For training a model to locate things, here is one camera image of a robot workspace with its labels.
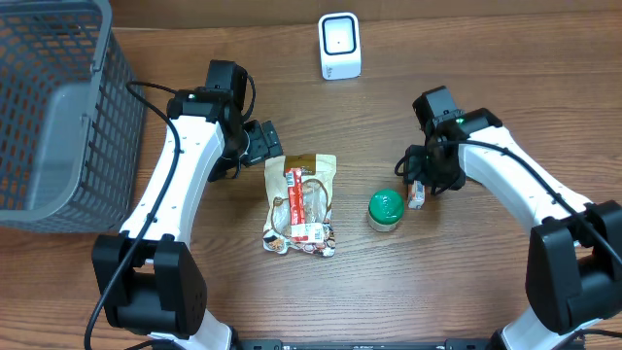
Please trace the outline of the orange snack packet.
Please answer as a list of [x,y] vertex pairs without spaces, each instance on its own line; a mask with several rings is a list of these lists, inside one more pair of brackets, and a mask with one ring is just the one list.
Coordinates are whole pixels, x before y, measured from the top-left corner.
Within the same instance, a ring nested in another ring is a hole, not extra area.
[[407,207],[419,210],[425,203],[426,191],[424,185],[419,181],[414,181],[407,187]]

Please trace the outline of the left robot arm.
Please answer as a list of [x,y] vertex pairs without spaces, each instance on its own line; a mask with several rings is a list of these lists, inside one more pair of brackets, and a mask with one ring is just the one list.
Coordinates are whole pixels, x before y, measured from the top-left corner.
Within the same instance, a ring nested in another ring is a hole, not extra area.
[[238,349],[236,330],[207,309],[207,284],[191,252],[191,231],[206,186],[235,179],[241,168],[283,153],[272,122],[251,115],[252,76],[233,61],[213,60],[206,82],[174,89],[165,110],[127,91],[167,125],[164,146],[139,204],[116,235],[92,250],[100,298],[87,322],[84,347],[104,314],[110,326],[141,334],[139,348]]

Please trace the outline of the red snack bar wrapper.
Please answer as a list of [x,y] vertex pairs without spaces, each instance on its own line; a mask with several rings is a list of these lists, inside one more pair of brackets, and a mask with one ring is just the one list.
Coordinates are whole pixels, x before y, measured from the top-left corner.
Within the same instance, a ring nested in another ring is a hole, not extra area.
[[290,168],[285,172],[290,205],[291,239],[301,243],[321,243],[324,229],[321,223],[307,224],[305,220],[302,169]]

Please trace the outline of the green lid seasoning jar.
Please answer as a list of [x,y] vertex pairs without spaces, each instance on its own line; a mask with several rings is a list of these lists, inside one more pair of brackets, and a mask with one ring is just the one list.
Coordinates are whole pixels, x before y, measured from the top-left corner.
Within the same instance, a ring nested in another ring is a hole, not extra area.
[[397,228],[404,214],[404,201],[394,190],[376,192],[368,202],[368,224],[378,232],[390,232]]

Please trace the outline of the white barcode scanner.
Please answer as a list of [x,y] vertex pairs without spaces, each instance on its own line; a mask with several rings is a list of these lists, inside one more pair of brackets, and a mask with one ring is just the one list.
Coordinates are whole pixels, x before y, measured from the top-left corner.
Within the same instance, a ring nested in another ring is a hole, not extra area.
[[318,21],[322,76],[327,81],[358,78],[362,44],[357,16],[350,12],[323,15]]

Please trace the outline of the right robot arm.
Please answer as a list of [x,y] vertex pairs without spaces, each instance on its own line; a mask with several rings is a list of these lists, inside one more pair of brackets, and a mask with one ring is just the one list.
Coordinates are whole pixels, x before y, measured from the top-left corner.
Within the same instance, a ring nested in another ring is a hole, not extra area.
[[412,104],[425,134],[395,172],[432,195],[473,180],[529,235],[528,309],[494,332],[490,349],[582,349],[597,324],[621,312],[621,206],[597,204],[550,175],[486,108],[466,112],[445,86]]

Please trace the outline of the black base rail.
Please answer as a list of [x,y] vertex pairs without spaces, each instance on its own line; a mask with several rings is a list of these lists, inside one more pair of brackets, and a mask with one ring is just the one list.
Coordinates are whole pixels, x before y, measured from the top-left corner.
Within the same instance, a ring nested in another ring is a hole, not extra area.
[[236,350],[487,350],[484,338],[449,338],[437,342],[283,342],[279,339],[243,339]]

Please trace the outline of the white brown snack packet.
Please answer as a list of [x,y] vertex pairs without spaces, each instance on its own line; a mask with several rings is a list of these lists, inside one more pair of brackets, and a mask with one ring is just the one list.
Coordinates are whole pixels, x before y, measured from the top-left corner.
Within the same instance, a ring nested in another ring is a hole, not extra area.
[[[287,254],[291,249],[322,258],[334,255],[336,241],[331,215],[336,167],[336,156],[324,154],[279,156],[265,163],[264,180],[269,204],[262,237],[265,250],[280,255]],[[285,172],[290,168],[302,169],[305,220],[307,224],[323,225],[324,240],[321,243],[301,243],[291,239],[290,205],[285,178]]]

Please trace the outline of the grey plastic mesh basket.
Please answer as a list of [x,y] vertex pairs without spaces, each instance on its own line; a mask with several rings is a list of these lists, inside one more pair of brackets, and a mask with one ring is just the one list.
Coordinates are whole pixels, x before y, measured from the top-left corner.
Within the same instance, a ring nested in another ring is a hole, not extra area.
[[1,223],[103,232],[130,206],[146,117],[106,1],[1,5]]

